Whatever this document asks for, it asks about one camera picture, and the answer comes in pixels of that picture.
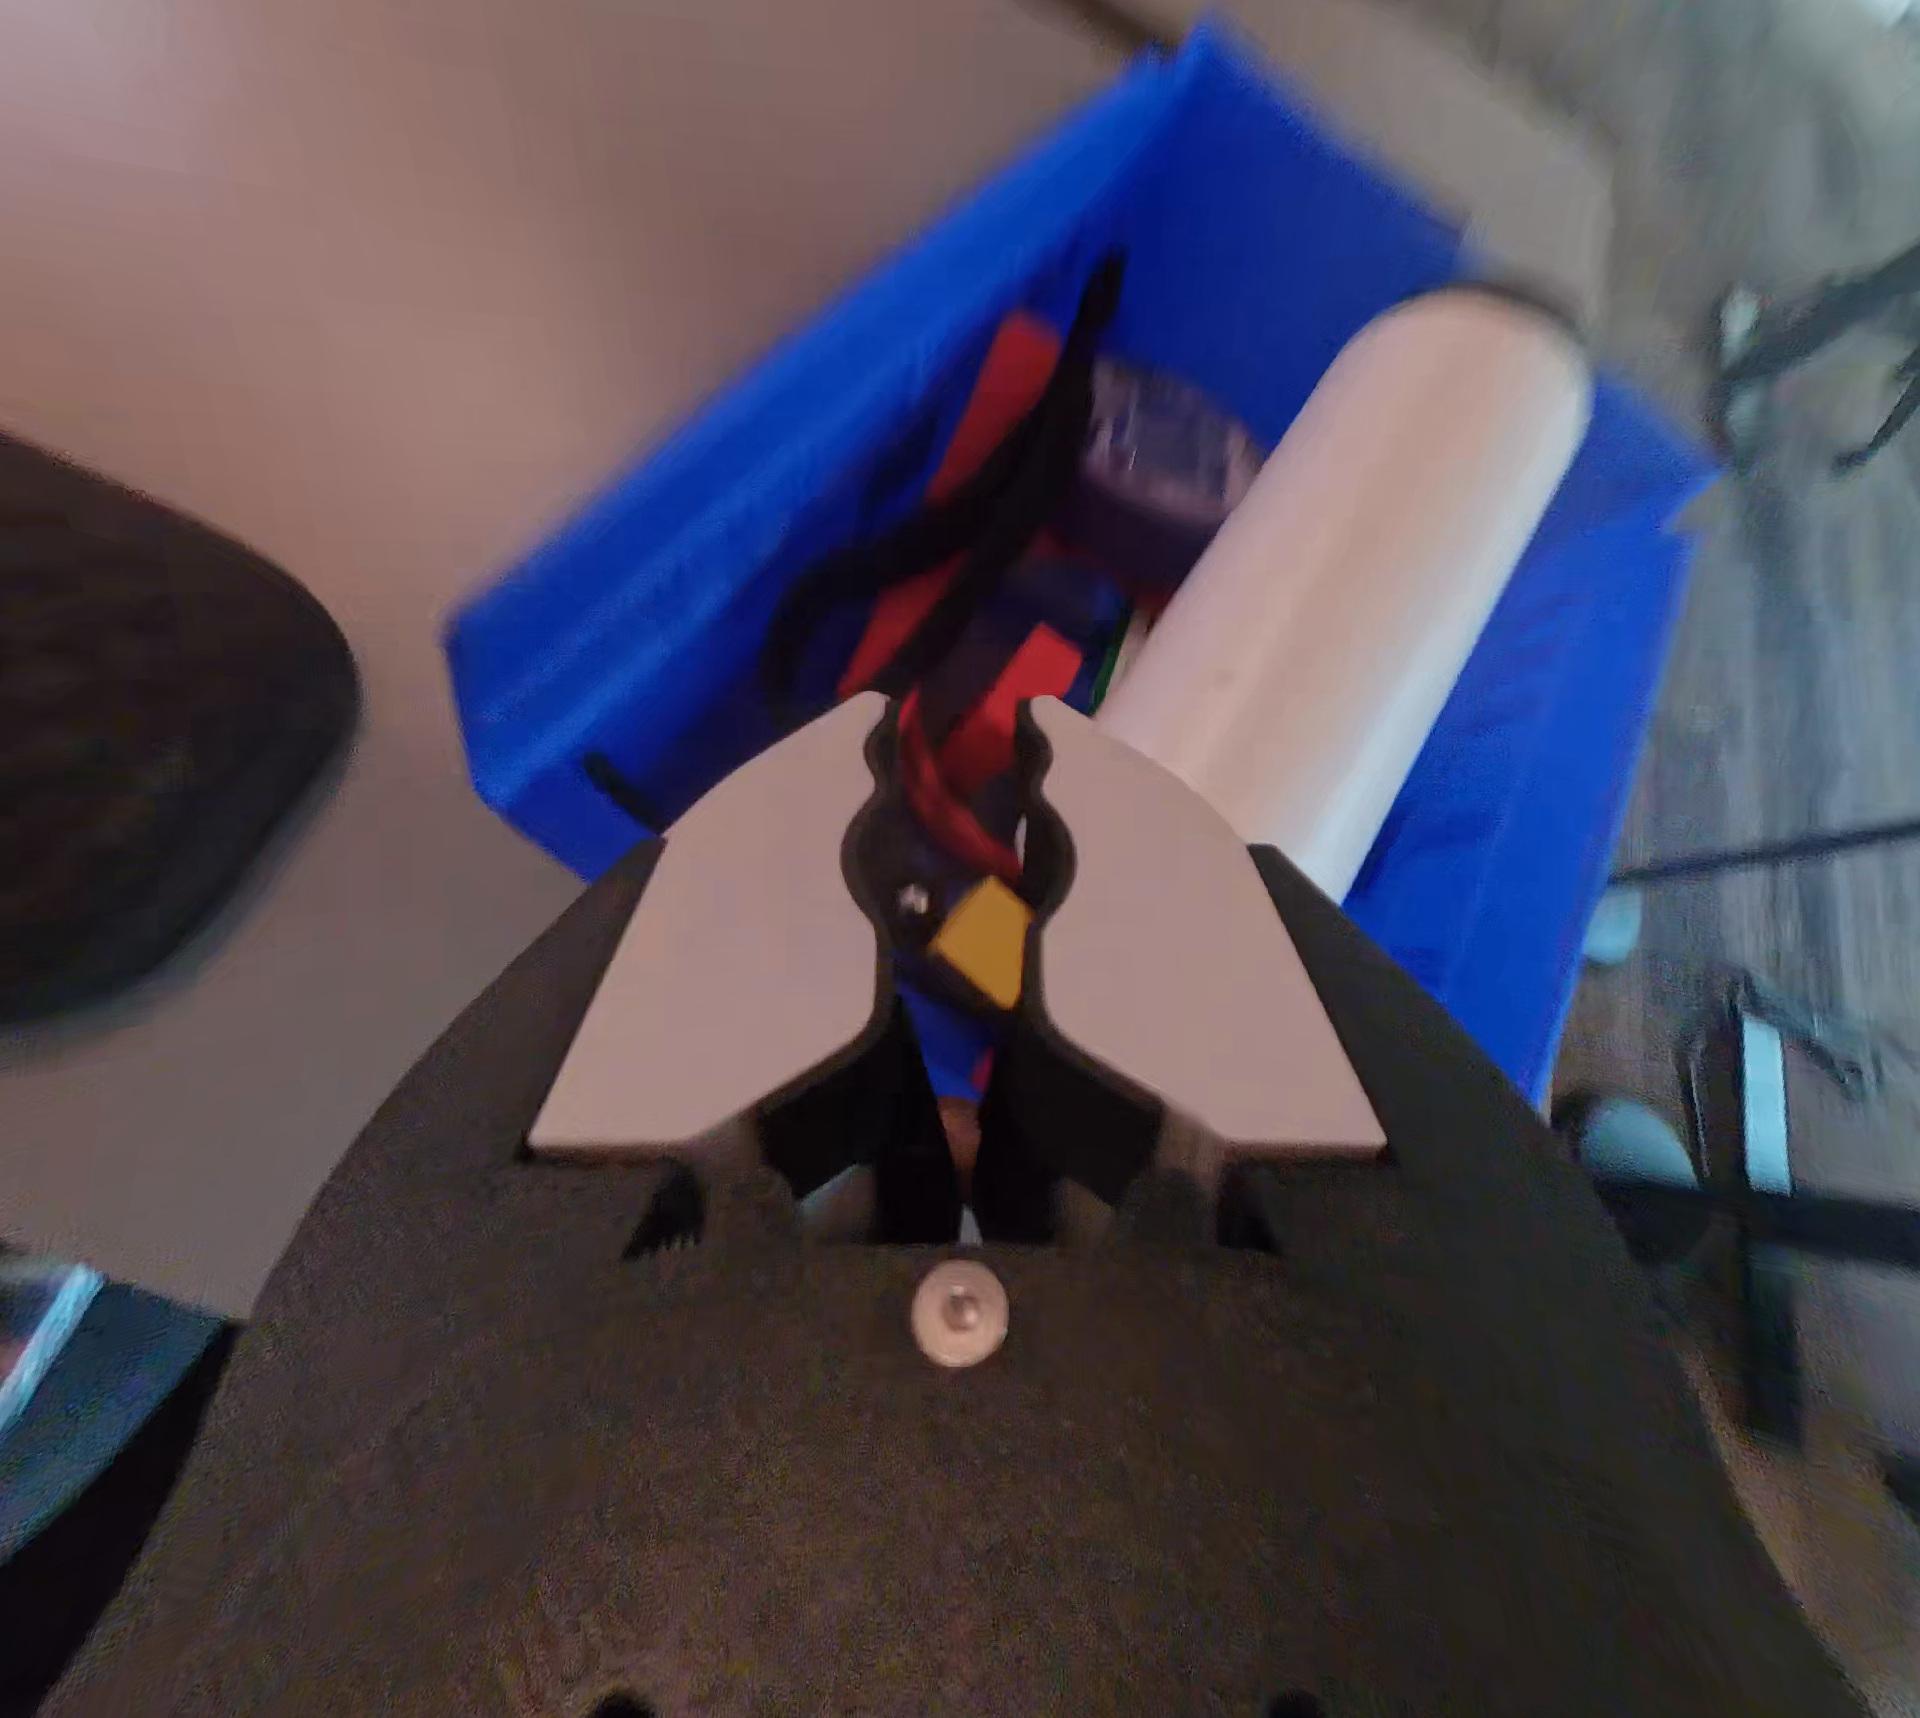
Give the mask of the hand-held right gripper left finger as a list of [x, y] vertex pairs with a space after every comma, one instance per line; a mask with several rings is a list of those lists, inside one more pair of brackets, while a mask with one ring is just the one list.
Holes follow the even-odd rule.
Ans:
[[867, 1047], [894, 1006], [846, 848], [876, 793], [887, 699], [857, 694], [678, 817], [527, 1146], [650, 1155]]

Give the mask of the blue plastic bin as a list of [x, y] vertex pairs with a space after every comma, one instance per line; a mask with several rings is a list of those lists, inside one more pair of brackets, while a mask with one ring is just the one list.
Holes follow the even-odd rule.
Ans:
[[[1127, 251], [1119, 346], [1265, 444], [1375, 316], [1494, 254], [1220, 23], [1149, 53], [598, 490], [444, 628], [477, 791], [585, 879], [776, 740], [786, 589], [920, 506], [1000, 323]], [[1543, 1106], [1715, 469], [1600, 377], [1589, 431], [1347, 896]]]

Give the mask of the black chair base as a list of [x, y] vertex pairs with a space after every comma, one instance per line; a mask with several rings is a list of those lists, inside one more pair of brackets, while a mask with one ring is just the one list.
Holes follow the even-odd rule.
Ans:
[[1897, 309], [1916, 308], [1916, 296], [1918, 242], [1787, 297], [1768, 300], [1747, 281], [1724, 289], [1708, 329], [1707, 423], [1735, 475], [1760, 464], [1780, 380]]

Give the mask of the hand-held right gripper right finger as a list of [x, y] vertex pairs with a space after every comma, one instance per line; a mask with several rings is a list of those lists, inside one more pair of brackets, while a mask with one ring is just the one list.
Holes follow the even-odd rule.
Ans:
[[1381, 1155], [1387, 1133], [1251, 848], [1170, 770], [1031, 701], [1066, 889], [1038, 928], [1044, 1019], [1224, 1146]]

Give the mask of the black dimpled wrist pad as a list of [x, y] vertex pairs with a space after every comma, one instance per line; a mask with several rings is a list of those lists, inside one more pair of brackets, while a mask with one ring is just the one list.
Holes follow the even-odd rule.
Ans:
[[4, 1027], [118, 1000], [192, 943], [360, 715], [299, 578], [4, 433]]

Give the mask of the red block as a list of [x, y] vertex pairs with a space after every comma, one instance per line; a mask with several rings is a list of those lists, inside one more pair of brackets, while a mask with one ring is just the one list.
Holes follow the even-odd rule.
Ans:
[[964, 562], [966, 551], [951, 553], [923, 571], [900, 578], [876, 595], [839, 675], [837, 699], [883, 689], [876, 678], [909, 645], [961, 574]]
[[1043, 316], [1019, 309], [1000, 320], [926, 482], [926, 506], [963, 491], [996, 457], [1038, 406], [1061, 352], [1063, 332]]
[[1086, 652], [1053, 626], [1035, 626], [972, 709], [948, 733], [951, 770], [979, 786], [1014, 762], [1020, 706], [1035, 698], [1066, 698]]

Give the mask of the purple packet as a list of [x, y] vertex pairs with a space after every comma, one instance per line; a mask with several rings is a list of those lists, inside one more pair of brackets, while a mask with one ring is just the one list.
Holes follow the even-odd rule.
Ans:
[[1093, 397], [1058, 538], [1135, 594], [1175, 589], [1253, 490], [1266, 453], [1206, 390], [1112, 353]]

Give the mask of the yellow block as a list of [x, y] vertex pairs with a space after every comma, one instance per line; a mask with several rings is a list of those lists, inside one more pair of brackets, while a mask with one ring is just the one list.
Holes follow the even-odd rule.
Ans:
[[1012, 1011], [1024, 996], [1035, 921], [1032, 905], [1017, 889], [986, 875], [951, 905], [926, 956], [968, 986], [984, 1006]]

